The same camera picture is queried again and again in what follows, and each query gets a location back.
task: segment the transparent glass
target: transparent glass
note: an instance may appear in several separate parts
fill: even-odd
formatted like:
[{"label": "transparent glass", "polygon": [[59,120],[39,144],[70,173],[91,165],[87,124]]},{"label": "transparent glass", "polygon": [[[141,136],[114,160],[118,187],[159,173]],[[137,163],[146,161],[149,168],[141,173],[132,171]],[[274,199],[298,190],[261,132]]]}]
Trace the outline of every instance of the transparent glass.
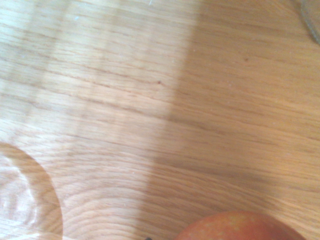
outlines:
[{"label": "transparent glass", "polygon": [[62,240],[51,178],[32,157],[0,142],[0,240]]},{"label": "transparent glass", "polygon": [[312,35],[320,44],[320,0],[302,0],[301,12]]}]

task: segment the light oak surface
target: light oak surface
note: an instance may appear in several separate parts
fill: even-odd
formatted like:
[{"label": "light oak surface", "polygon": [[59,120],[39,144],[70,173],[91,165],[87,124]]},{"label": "light oak surface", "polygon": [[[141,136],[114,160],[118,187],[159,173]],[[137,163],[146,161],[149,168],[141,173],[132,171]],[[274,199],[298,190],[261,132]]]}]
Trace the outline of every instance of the light oak surface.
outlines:
[{"label": "light oak surface", "polygon": [[2,0],[0,69],[0,239],[171,240],[228,210],[320,238],[299,1]]}]

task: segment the glass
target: glass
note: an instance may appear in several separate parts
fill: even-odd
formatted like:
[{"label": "glass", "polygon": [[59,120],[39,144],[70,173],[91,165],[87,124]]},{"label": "glass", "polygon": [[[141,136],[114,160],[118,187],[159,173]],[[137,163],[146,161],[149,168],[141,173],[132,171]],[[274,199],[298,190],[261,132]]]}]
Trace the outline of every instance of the glass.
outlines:
[{"label": "glass", "polygon": [[0,142],[0,240],[62,240],[50,176],[31,156]]},{"label": "glass", "polygon": [[320,0],[302,0],[301,12],[312,35],[320,44]]}]

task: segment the red apple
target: red apple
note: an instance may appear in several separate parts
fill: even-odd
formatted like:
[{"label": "red apple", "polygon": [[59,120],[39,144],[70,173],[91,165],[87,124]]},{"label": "red apple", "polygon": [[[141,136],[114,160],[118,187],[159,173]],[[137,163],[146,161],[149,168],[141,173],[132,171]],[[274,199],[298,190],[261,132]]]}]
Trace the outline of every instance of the red apple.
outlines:
[{"label": "red apple", "polygon": [[192,223],[174,240],[306,239],[271,216],[249,211],[227,211]]}]

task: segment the table surface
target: table surface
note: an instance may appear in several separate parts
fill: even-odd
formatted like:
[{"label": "table surface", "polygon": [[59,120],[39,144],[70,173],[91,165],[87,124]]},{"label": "table surface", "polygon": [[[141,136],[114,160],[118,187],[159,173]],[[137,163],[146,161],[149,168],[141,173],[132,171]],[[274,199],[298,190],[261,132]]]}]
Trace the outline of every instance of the table surface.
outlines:
[{"label": "table surface", "polygon": [[1,1],[4,239],[170,240],[248,210],[318,240],[320,45],[300,5]]}]

